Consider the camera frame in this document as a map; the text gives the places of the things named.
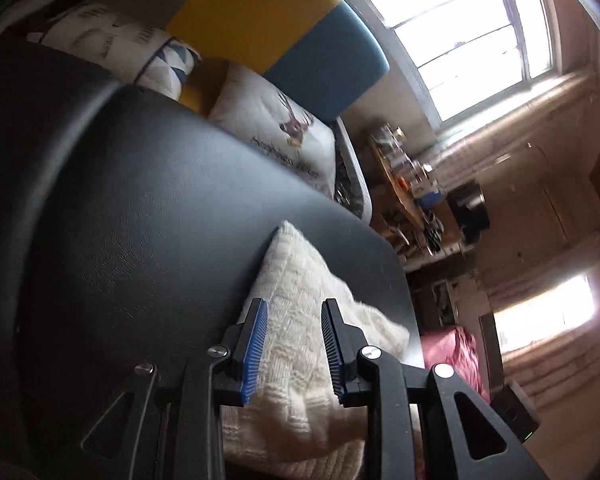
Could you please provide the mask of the wooden desk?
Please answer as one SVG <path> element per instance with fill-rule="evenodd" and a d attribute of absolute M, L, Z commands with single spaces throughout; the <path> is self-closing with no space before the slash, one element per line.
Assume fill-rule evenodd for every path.
<path fill-rule="evenodd" d="M 433 190 L 444 191 L 432 169 L 407 154 L 403 140 L 403 131 L 392 128 L 386 122 L 368 134 L 370 149 L 396 208 L 417 232 L 422 233 L 430 246 L 440 245 L 445 227 L 434 213 L 435 206 L 422 209 L 414 203 L 414 198 Z"/>

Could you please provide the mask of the deer print pillow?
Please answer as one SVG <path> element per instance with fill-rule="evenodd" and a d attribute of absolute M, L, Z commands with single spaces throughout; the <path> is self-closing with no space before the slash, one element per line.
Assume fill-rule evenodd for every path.
<path fill-rule="evenodd" d="M 253 70 L 230 63 L 209 120 L 318 192 L 334 196 L 336 140 L 332 129 Z"/>

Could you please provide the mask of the black television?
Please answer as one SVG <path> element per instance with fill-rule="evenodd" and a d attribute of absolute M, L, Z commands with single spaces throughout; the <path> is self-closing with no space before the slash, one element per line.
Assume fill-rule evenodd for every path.
<path fill-rule="evenodd" d="M 454 188 L 446 196 L 446 201 L 460 228 L 463 242 L 466 245 L 476 244 L 480 240 L 481 233 L 491 226 L 480 184 L 477 181 L 469 181 Z"/>

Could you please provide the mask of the cream knitted sweater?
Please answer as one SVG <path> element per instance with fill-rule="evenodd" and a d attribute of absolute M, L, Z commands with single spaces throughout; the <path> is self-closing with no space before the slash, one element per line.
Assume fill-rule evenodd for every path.
<path fill-rule="evenodd" d="M 283 479 L 360 478 L 367 415 L 365 408 L 343 408 L 332 390 L 322 303 L 336 299 L 344 322 L 398 359 L 410 333 L 356 301 L 288 221 L 276 230 L 249 296 L 268 303 L 268 331 L 249 404 L 223 408 L 225 459 Z"/>

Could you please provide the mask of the blue chair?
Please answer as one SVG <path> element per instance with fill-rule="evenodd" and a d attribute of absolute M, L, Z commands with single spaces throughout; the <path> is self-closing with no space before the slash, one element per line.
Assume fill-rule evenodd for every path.
<path fill-rule="evenodd" d="M 444 193 L 441 190 L 433 190 L 422 196 L 415 197 L 414 203 L 422 209 L 430 209 L 444 200 Z"/>

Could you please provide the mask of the geometric pattern pillow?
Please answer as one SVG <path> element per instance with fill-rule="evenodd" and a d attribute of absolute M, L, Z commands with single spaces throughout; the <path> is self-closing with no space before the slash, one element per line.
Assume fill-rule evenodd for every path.
<path fill-rule="evenodd" d="M 53 18 L 27 40 L 82 58 L 125 84 L 172 100 L 180 98 L 188 76 L 201 63 L 186 42 L 100 3 L 82 4 Z"/>

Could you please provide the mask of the patterned curtain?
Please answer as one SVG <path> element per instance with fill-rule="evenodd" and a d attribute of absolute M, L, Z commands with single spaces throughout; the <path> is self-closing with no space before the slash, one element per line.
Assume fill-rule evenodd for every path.
<path fill-rule="evenodd" d="M 432 167 L 442 186 L 455 188 L 596 91 L 597 76 L 590 68 L 560 76 L 539 96 L 473 132 L 454 134 L 418 158 Z"/>

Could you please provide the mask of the grey yellow blue sofa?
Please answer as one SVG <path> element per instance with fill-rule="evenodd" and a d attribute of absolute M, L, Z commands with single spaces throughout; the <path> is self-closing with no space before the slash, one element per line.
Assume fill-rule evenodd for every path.
<path fill-rule="evenodd" d="M 370 192 L 341 114 L 389 70 L 384 51 L 344 0 L 0 0 L 0 34 L 29 35 L 79 1 L 102 3 L 193 47 L 207 66 L 222 61 L 260 74 L 335 127 L 351 185 L 350 208 L 372 216 Z"/>

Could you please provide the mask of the pink cloth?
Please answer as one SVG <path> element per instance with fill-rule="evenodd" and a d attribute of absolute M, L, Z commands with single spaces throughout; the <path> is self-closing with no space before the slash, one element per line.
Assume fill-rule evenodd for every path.
<path fill-rule="evenodd" d="M 420 336 L 426 368 L 444 363 L 451 365 L 468 385 L 490 402 L 490 393 L 480 374 L 475 337 L 458 325 L 430 330 Z"/>

